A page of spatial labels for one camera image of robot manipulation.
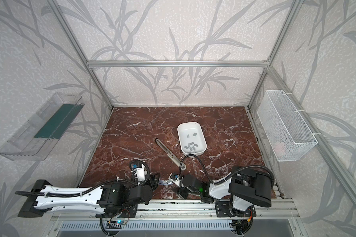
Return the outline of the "large beige black stapler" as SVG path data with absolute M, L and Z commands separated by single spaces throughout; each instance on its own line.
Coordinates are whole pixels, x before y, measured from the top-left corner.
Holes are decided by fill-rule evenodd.
M 168 155 L 168 157 L 176 164 L 181 170 L 186 170 L 186 165 L 181 164 L 181 160 L 158 138 L 155 138 L 156 144 L 163 149 L 163 151 Z

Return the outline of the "small white stapler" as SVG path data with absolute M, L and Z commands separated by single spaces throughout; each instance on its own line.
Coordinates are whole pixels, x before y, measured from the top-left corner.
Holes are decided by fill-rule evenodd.
M 159 180 L 158 184 L 163 186 L 168 186 L 174 184 L 174 182 L 172 180 Z

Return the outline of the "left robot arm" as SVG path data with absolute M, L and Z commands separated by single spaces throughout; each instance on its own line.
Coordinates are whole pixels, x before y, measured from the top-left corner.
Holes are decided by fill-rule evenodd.
M 89 212 L 97 218 L 134 218 L 139 204 L 148 205 L 159 185 L 160 174 L 150 174 L 143 183 L 113 179 L 90 188 L 60 188 L 37 180 L 31 191 L 16 191 L 27 199 L 18 217 L 38 218 L 46 212 Z

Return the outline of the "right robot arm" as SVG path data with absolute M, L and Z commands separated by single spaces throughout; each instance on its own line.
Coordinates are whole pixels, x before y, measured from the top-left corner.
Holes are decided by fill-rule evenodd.
M 274 174 L 265 166 L 234 166 L 224 178 L 204 182 L 187 174 L 169 177 L 178 186 L 177 194 L 187 199 L 189 195 L 200 197 L 204 203 L 214 203 L 217 217 L 256 217 L 255 207 L 272 206 L 271 190 Z

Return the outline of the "white oval tray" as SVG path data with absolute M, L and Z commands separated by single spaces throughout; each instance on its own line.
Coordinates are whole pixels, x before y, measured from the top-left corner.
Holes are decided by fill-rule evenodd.
M 197 122 L 182 123 L 177 128 L 180 147 L 184 155 L 200 156 L 207 149 L 201 125 Z

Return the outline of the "staple strips in tray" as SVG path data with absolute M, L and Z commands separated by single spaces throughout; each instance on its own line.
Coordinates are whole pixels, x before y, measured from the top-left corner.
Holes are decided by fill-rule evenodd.
M 183 135 L 182 151 L 187 154 L 199 154 L 204 151 L 202 138 L 197 132 L 190 132 Z

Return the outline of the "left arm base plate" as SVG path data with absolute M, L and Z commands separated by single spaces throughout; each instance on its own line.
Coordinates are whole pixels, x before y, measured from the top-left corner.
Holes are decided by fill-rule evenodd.
M 104 218 L 135 218 L 138 205 L 121 207 L 115 209 L 105 209 Z

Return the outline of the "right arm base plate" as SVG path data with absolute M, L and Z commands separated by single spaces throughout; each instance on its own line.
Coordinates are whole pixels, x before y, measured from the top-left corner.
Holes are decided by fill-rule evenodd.
M 249 206 L 245 211 L 237 210 L 231 207 L 230 201 L 217 201 L 215 202 L 215 210 L 217 217 L 256 217 L 255 206 Z

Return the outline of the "aluminium front rail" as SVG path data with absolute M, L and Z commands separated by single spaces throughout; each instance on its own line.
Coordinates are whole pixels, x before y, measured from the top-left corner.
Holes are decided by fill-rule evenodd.
M 272 206 L 255 207 L 257 219 L 300 219 L 296 205 L 291 199 L 273 199 Z M 214 203 L 203 203 L 198 199 L 157 199 L 148 205 L 140 204 L 136 220 L 216 220 L 218 214 L 225 214 Z

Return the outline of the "clear acrylic wall shelf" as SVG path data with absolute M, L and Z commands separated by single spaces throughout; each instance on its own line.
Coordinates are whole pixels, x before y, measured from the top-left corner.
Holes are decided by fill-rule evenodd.
M 56 92 L 0 147 L 0 155 L 12 161 L 45 160 L 84 105 L 80 95 Z

